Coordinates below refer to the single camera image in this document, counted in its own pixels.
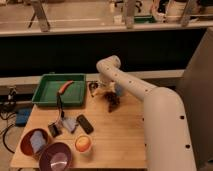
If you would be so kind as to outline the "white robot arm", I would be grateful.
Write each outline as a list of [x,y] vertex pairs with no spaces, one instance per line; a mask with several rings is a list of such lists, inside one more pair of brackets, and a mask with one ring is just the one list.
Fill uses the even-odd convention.
[[187,116],[181,97],[120,70],[118,56],[99,60],[102,85],[112,81],[143,102],[148,171],[197,171]]

